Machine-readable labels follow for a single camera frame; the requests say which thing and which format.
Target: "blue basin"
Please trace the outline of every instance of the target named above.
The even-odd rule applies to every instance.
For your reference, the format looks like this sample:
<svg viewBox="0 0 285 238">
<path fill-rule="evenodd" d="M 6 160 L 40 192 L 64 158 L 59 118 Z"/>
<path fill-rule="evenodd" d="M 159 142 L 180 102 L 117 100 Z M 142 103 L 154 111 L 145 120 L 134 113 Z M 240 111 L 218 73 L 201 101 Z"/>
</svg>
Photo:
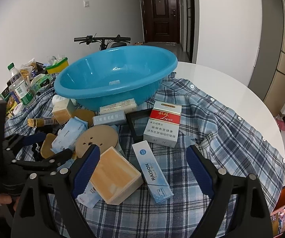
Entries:
<svg viewBox="0 0 285 238">
<path fill-rule="evenodd" d="M 111 48 L 72 63 L 56 78 L 54 88 L 94 111 L 130 98 L 139 105 L 154 95 L 177 64 L 172 52 L 159 47 Z"/>
</svg>

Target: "gray cabinet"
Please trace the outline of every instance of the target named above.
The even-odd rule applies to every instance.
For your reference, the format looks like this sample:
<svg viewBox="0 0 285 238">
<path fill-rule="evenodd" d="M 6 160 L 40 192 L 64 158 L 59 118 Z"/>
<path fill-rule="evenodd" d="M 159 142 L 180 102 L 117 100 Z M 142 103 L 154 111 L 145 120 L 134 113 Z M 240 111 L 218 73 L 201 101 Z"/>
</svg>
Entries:
<svg viewBox="0 0 285 238">
<path fill-rule="evenodd" d="M 273 116 L 285 103 L 285 0 L 262 0 L 259 53 L 249 82 Z"/>
</svg>

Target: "red and white cigarette box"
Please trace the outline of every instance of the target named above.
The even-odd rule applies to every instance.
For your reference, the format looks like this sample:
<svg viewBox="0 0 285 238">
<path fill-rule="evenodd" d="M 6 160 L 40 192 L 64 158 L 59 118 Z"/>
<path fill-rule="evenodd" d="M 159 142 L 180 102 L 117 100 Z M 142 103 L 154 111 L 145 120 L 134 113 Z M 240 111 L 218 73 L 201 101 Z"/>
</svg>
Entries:
<svg viewBox="0 0 285 238">
<path fill-rule="evenodd" d="M 144 140 L 174 148 L 178 140 L 182 107 L 156 101 L 147 127 Z"/>
</svg>

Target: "floor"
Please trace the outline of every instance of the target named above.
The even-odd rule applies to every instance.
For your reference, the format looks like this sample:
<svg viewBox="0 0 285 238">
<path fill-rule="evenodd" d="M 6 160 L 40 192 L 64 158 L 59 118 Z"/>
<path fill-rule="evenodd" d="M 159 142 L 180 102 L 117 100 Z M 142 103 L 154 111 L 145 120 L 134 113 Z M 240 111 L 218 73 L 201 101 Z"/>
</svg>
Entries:
<svg viewBox="0 0 285 238">
<path fill-rule="evenodd" d="M 145 46 L 161 47 L 167 49 L 175 54 L 180 62 L 190 62 L 189 58 L 186 55 L 186 52 L 183 52 L 180 44 L 173 43 L 161 43 L 161 42 L 148 42 L 144 44 Z"/>
</svg>

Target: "plastic bottle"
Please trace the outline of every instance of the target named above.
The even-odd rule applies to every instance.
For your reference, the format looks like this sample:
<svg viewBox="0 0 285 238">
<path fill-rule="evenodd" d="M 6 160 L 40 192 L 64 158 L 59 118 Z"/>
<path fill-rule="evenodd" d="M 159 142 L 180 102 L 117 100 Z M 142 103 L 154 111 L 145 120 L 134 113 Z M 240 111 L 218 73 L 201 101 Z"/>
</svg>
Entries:
<svg viewBox="0 0 285 238">
<path fill-rule="evenodd" d="M 14 67 L 13 63 L 8 66 L 8 70 L 10 72 L 11 81 L 9 91 L 14 91 L 23 105 L 29 107 L 35 101 L 35 98 L 29 89 L 28 84 L 24 80 L 21 72 Z"/>
</svg>

